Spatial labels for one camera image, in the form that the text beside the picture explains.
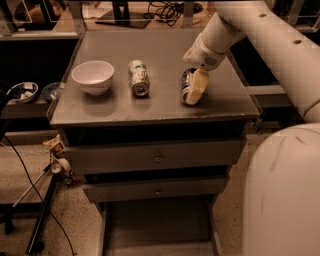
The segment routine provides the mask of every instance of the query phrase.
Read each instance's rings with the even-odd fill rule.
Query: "speckled floor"
[[[232,167],[229,183],[219,195],[213,208],[224,256],[241,255],[244,178],[252,154],[269,135],[268,133],[248,135],[241,158]],[[41,143],[50,136],[51,133],[9,136],[17,145],[16,148],[25,161],[32,180],[41,174],[50,161],[49,152]],[[30,185],[18,157],[3,143],[6,143],[5,139],[0,145],[0,203],[14,203]],[[44,176],[39,181],[37,188],[42,195],[45,194],[49,181],[50,175]],[[38,201],[38,196],[33,191],[23,200],[23,202]],[[78,256],[97,255],[102,217],[95,205],[90,204],[86,198],[81,185],[67,186],[58,183],[51,212],[65,229]],[[24,255],[35,220],[14,219],[13,223],[16,230],[10,235],[5,235],[4,225],[0,225],[0,252],[7,252],[10,256]],[[51,216],[45,223],[42,241],[45,243],[45,249],[39,255],[72,255],[65,235]]]

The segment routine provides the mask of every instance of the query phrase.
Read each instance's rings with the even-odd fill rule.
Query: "aluminum can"
[[[134,60],[129,64],[129,85],[136,96],[145,96],[149,92],[150,81],[146,65],[141,60]]]
[[[188,93],[190,91],[190,86],[191,86],[191,83],[193,80],[193,73],[196,70],[197,69],[195,69],[195,68],[187,69],[186,71],[184,71],[184,73],[182,75],[181,101],[183,103],[186,103],[186,99],[187,99]]]

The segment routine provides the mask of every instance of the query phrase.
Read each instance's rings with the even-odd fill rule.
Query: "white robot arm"
[[[225,53],[247,36],[306,122],[320,122],[320,48],[264,1],[216,2],[217,12],[184,56],[197,67],[186,103],[196,104]]]
[[[200,99],[209,71],[246,35],[309,123],[272,134],[252,157],[244,191],[242,255],[318,256],[320,48],[263,1],[216,2],[215,7],[217,13],[184,56],[197,67],[185,103]]]

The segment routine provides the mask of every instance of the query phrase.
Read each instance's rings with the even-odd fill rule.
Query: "tabletop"
[[[72,69],[90,60],[115,68],[113,84],[101,96],[80,90],[71,73],[51,120],[53,127],[96,127],[250,119],[258,110],[226,58],[210,72],[201,101],[181,102],[182,74],[192,67],[182,60],[201,28],[87,31]],[[142,60],[150,79],[148,97],[137,98],[129,86],[128,65]]]

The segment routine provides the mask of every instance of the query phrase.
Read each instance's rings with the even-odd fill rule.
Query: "wire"
[[[144,14],[145,18],[159,17],[158,22],[166,23],[170,27],[174,26],[181,16],[181,4],[178,2],[149,1],[148,12]]]
[[[19,158],[19,160],[20,160],[20,162],[21,162],[21,164],[22,164],[22,166],[23,166],[23,168],[24,168],[24,171],[25,171],[25,173],[26,173],[26,175],[27,175],[27,177],[28,177],[28,180],[29,180],[30,184],[32,185],[32,187],[33,187],[33,189],[36,191],[36,193],[38,194],[38,196],[39,196],[42,204],[44,204],[44,200],[43,200],[43,198],[42,198],[39,190],[38,190],[38,189],[35,187],[35,185],[33,184],[32,180],[31,180],[31,177],[30,177],[30,174],[29,174],[29,172],[28,172],[28,170],[27,170],[27,167],[26,167],[23,159],[21,158],[19,152],[16,150],[15,146],[12,144],[12,142],[9,140],[9,138],[8,138],[7,136],[4,136],[4,137],[6,138],[6,140],[8,141],[8,143],[10,144],[10,146],[12,147],[12,149],[14,150],[14,152],[17,154],[17,156],[18,156],[18,158]],[[65,229],[63,228],[63,226],[61,225],[61,223],[57,220],[57,218],[53,215],[53,213],[50,211],[50,209],[48,209],[48,210],[49,210],[49,214],[51,215],[51,217],[54,219],[54,221],[58,224],[58,226],[61,228],[62,232],[64,233],[64,235],[65,235],[65,237],[66,237],[66,239],[67,239],[67,241],[68,241],[68,243],[69,243],[72,256],[77,255],[77,253],[75,253],[74,250],[73,250],[73,246],[72,246],[72,243],[71,243],[71,241],[70,241],[70,239],[69,239],[69,236],[68,236],[67,232],[65,231]]]

